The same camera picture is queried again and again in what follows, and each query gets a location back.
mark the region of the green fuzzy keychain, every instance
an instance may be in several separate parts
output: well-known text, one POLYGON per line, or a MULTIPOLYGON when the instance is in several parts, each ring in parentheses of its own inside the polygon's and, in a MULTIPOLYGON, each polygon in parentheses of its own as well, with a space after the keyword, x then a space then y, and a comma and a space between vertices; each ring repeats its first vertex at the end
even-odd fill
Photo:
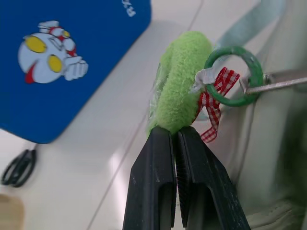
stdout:
MULTIPOLYGON (((171 134, 190 126, 200 111, 198 101, 202 93, 191 93, 195 75, 202 69, 212 68, 218 58, 226 55, 237 55, 245 61, 251 73, 250 87, 262 85, 260 63, 242 47, 223 47, 213 51, 211 42, 198 31, 185 32, 172 42, 161 57, 157 71, 154 94, 150 100, 148 133, 155 126, 165 128, 171 134)), ((255 101, 258 96, 227 99, 215 90, 213 84, 206 85, 206 90, 228 106, 243 106, 255 101)))

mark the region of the cartoon character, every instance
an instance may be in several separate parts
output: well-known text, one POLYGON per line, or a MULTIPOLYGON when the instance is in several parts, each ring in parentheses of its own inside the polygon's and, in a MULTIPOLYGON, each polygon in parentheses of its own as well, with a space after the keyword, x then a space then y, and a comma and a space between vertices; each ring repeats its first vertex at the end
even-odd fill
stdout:
POLYGON ((26 83, 50 83, 61 76, 68 81, 83 77, 88 64, 76 54, 70 33, 58 21, 38 25, 39 33, 25 36, 18 51, 18 62, 26 83))

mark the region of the scissors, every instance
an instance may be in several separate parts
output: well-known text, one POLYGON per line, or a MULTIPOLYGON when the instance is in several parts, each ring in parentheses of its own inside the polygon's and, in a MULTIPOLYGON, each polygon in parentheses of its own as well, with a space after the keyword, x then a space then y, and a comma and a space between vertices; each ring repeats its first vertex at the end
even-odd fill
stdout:
POLYGON ((10 162, 2 174, 2 185, 10 185, 15 188, 24 185, 35 168, 37 161, 37 146, 38 144, 35 143, 32 148, 24 150, 10 162))

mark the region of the red gingham ribbon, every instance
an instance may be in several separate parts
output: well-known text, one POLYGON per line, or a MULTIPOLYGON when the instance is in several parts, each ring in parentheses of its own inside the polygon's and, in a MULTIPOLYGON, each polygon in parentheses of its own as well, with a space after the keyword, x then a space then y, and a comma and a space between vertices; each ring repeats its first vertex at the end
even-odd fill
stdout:
MULTIPOLYGON (((214 87, 221 95, 225 96, 239 77, 240 75, 238 73, 224 67, 215 79, 214 87)), ((211 128, 201 134, 201 139, 209 143, 217 137, 217 129, 221 118, 220 103, 208 92, 201 94, 200 101, 202 101, 201 108, 206 107, 212 125, 211 128)))

